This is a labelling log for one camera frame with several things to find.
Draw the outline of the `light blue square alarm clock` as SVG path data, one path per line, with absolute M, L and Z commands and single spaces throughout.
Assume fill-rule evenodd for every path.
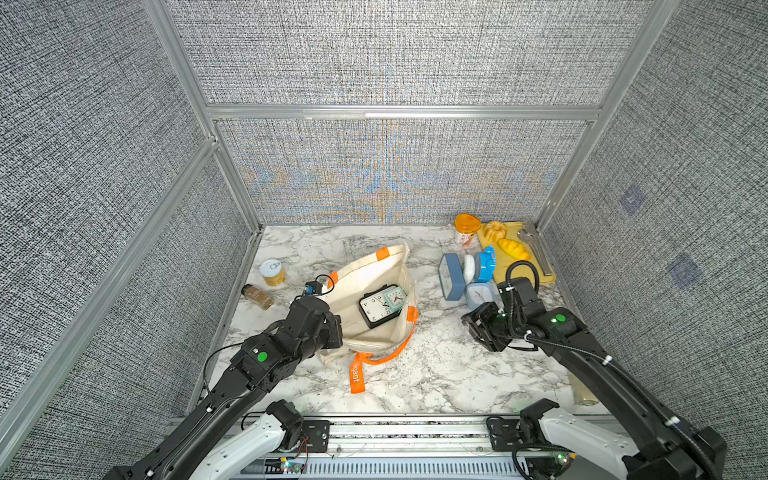
M 501 301 L 496 284 L 493 282 L 474 282 L 466 286 L 465 301 L 470 311 L 474 311 L 484 303 L 494 303 L 499 306 Z

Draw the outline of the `blue rectangular alarm clock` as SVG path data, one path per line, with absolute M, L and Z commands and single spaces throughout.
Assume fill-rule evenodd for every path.
M 458 301 L 464 293 L 466 282 L 459 256 L 446 253 L 438 267 L 438 275 L 443 298 L 446 301 Z

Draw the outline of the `canvas bag orange handles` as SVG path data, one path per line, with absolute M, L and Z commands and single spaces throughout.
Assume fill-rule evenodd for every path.
M 408 346 L 419 319 L 416 285 L 407 268 L 410 247 L 382 247 L 329 275 L 322 299 L 341 318 L 342 354 L 351 353 L 350 392 L 365 391 L 364 368 L 393 361 Z

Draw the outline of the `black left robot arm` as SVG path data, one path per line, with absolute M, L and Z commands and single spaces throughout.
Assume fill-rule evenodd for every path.
M 341 317 L 317 296 L 300 296 L 285 319 L 248 337 L 219 381 L 154 450 L 131 466 L 115 466 L 106 479 L 189 479 L 248 409 L 298 365 L 323 349 L 343 345 Z

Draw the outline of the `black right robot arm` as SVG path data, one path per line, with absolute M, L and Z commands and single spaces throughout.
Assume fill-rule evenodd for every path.
M 523 409 L 511 454 L 534 450 L 583 457 L 618 479 L 719 479 L 727 443 L 713 428 L 697 429 L 640 385 L 572 311 L 549 310 L 531 282 L 504 281 L 502 302 L 485 302 L 463 315 L 472 338 L 500 353 L 513 341 L 542 351 L 581 381 L 627 434 L 579 426 L 559 405 L 541 400 Z

